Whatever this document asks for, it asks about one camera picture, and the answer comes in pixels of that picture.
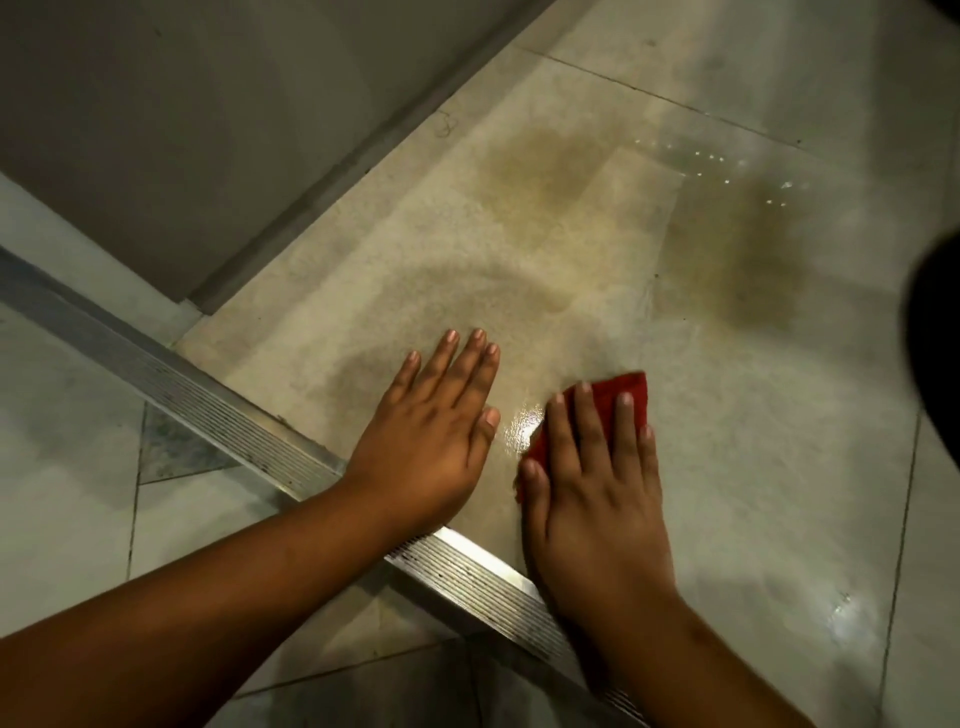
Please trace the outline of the person's right hand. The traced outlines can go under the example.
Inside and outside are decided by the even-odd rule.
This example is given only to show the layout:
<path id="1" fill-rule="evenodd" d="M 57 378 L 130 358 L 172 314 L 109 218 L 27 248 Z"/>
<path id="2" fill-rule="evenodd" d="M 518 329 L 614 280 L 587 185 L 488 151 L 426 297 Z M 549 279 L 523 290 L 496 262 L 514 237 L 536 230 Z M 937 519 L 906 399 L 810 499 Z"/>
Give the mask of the person's right hand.
<path id="1" fill-rule="evenodd" d="M 551 456 L 546 543 L 526 540 L 523 522 L 534 581 L 555 605 L 549 586 L 570 588 L 594 578 L 645 578 L 678 591 L 664 496 L 650 497 L 642 484 L 632 399 L 626 396 L 618 403 L 621 430 L 611 471 L 582 471 L 574 410 L 577 385 L 556 394 L 545 408 Z"/>

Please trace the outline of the person's left hand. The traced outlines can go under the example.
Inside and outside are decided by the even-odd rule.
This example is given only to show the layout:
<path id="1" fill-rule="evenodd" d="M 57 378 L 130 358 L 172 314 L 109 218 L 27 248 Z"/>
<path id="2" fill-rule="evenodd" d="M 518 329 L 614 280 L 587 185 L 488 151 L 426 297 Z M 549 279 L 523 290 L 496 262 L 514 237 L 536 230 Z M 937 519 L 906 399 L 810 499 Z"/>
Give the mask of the person's left hand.
<path id="1" fill-rule="evenodd" d="M 486 332 L 487 400 L 481 409 L 448 406 L 448 370 L 471 334 L 450 329 L 419 372 L 409 394 L 386 406 L 386 393 L 345 471 L 391 539 L 405 541 L 446 525 L 470 498 L 466 473 L 470 431 L 498 375 L 500 347 Z"/>

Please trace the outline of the red cleaning cloth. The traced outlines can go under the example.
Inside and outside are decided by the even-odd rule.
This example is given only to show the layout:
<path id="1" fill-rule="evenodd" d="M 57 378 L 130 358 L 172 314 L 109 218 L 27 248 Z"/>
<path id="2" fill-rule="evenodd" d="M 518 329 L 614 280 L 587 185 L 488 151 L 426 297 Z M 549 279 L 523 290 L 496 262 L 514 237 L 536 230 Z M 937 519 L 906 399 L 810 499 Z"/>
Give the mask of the red cleaning cloth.
<path id="1" fill-rule="evenodd" d="M 630 371 L 607 380 L 594 381 L 594 383 L 591 383 L 591 392 L 594 407 L 603 427 L 606 445 L 610 452 L 610 460 L 612 464 L 616 464 L 618 438 L 621 431 L 618 424 L 618 404 L 626 397 L 631 398 L 633 412 L 632 440 L 637 441 L 638 435 L 642 434 L 647 421 L 648 388 L 646 374 L 643 371 Z M 551 456 L 549 454 L 550 438 L 547 433 L 547 425 L 547 419 L 544 418 L 534 431 L 530 445 L 524 455 L 521 456 L 520 463 L 523 464 L 527 460 L 533 461 L 549 477 Z"/>

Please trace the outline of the person's right forearm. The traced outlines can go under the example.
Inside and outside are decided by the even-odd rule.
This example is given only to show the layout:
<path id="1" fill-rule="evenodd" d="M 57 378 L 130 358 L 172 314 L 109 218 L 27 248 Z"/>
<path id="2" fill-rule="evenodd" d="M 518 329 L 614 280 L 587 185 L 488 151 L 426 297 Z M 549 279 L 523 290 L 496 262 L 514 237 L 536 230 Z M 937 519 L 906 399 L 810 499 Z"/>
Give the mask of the person's right forearm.
<path id="1" fill-rule="evenodd" d="M 657 580 L 548 587 L 656 728 L 815 728 Z"/>

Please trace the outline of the person's left forearm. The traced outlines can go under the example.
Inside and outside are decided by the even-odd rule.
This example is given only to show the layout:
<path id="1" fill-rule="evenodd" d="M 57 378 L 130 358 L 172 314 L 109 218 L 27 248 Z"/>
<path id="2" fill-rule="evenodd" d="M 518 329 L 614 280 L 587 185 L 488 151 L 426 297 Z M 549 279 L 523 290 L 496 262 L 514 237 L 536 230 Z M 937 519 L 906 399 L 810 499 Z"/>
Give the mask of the person's left forearm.
<path id="1" fill-rule="evenodd" d="M 437 499 L 342 481 L 0 638 L 0 728 L 199 726 L 313 614 L 441 521 Z"/>

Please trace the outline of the ribbed metal threshold strip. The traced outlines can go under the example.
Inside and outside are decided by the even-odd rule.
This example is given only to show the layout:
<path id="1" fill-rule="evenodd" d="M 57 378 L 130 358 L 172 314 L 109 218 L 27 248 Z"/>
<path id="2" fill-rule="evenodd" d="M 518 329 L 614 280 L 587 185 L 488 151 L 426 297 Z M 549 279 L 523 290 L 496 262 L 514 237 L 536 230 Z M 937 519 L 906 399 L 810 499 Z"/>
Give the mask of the ribbed metal threshold strip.
<path id="1" fill-rule="evenodd" d="M 0 303 L 95 362 L 144 400 L 301 502 L 342 476 L 344 459 L 207 375 L 171 348 L 0 247 Z M 386 562 L 496 634 L 549 687 L 587 688 L 573 647 L 534 583 L 448 527 Z"/>

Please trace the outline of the brown liquid stain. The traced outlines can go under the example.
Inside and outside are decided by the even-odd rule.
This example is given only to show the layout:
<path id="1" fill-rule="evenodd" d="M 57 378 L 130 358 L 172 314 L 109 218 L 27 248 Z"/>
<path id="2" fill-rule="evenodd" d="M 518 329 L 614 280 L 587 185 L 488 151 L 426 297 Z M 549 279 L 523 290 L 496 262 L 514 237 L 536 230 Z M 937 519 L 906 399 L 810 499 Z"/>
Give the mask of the brown liquid stain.
<path id="1" fill-rule="evenodd" d="M 701 115 L 491 114 L 404 142 L 319 220 L 349 254 L 318 301 L 297 379 L 359 431 L 408 349 L 441 328 L 502 351 L 491 401 L 530 426 L 580 379 L 664 367 L 654 320 L 729 337 L 791 287 L 757 135 Z"/>

